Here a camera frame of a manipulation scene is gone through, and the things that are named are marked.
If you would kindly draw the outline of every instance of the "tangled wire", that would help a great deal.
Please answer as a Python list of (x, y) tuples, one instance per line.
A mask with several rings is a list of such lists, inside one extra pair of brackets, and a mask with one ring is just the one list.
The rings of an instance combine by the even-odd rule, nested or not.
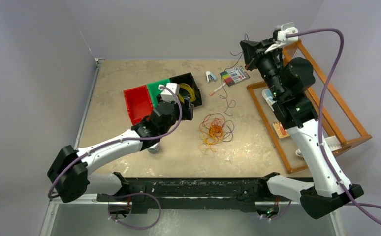
[(234, 123), (230, 120), (226, 120), (221, 113), (208, 114), (199, 125), (199, 131), (202, 132), (200, 137), (202, 145), (205, 146), (200, 147), (200, 149), (205, 153), (208, 150), (216, 152), (212, 148), (212, 145), (221, 142), (230, 142), (232, 140)]

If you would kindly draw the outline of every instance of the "wall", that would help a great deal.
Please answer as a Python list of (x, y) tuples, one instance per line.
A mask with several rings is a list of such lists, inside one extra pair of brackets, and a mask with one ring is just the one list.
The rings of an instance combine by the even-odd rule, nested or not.
[(63, 0), (0, 0), (0, 235), (38, 235), (59, 149), (73, 144), (95, 61)]
[[(345, 47), (332, 83), (373, 136), (337, 160), (352, 182), (363, 186), (360, 201), (381, 204), (381, 1), (326, 0), (310, 28), (320, 27), (344, 33)], [(337, 35), (320, 33), (302, 39), (328, 74), (338, 51)], [(381, 235), (381, 227), (357, 209), (342, 210), (351, 235)], [(381, 217), (380, 211), (370, 212)]]
[(273, 27), (307, 29), (323, 0), (66, 0), (96, 58), (227, 59)]

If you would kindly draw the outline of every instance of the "table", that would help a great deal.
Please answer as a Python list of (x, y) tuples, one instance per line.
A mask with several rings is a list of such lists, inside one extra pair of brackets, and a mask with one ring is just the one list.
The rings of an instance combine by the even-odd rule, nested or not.
[(230, 60), (105, 60), (102, 64), (85, 119), (79, 147), (87, 147), (113, 138), (131, 127), (123, 91), (150, 82), (191, 72), (201, 91), (203, 105), (195, 108), (192, 121), (183, 121), (178, 129), (160, 142), (161, 151), (134, 153), (101, 167), (96, 172), (120, 172), (126, 177), (262, 177), (279, 172), (290, 177), (310, 177), (309, 170), (287, 174), (246, 89), (261, 79), (258, 71), (249, 71), (250, 79), (226, 87), (229, 101), (226, 119), (233, 121), (233, 140), (213, 146), (216, 152), (202, 152), (199, 124), (207, 114), (223, 113), (226, 101), (209, 94), (220, 81), (206, 82), (205, 72), (217, 77), (235, 61)]

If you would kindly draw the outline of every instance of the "robotic arm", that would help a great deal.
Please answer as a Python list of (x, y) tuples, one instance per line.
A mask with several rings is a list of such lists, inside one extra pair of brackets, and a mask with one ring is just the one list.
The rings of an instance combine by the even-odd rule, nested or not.
[(90, 147), (74, 150), (63, 147), (47, 172), (48, 178), (63, 202), (71, 202), (85, 193), (114, 195), (122, 187), (123, 177), (119, 173), (93, 174), (99, 167), (122, 156), (139, 152), (158, 143), (161, 137), (173, 132), (169, 129), (178, 120), (193, 119), (193, 105), (188, 98), (181, 103), (177, 99), (179, 86), (168, 83), (158, 97), (158, 105), (150, 115), (123, 134)]
[(280, 195), (300, 202), (304, 210), (318, 219), (348, 203), (350, 200), (340, 183), (326, 164), (320, 145), (331, 164), (339, 173), (341, 182), (348, 186), (354, 198), (363, 195), (360, 185), (352, 184), (338, 166), (325, 139), (318, 141), (318, 116), (305, 90), (315, 83), (313, 67), (304, 58), (294, 58), (283, 65), (282, 47), (294, 43), (298, 33), (293, 23), (277, 26), (273, 38), (260, 42), (243, 40), (240, 46), (244, 53), (246, 69), (258, 69), (276, 101), (273, 112), (304, 153), (314, 183), (304, 183), (272, 173), (262, 178), (264, 194)]

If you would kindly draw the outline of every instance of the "pack of colored markers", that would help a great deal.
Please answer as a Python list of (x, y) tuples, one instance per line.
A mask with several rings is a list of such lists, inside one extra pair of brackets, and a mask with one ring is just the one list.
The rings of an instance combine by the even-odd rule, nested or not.
[(221, 72), (220, 76), (228, 86), (237, 84), (243, 80), (250, 78), (242, 66), (227, 69), (224, 72)]

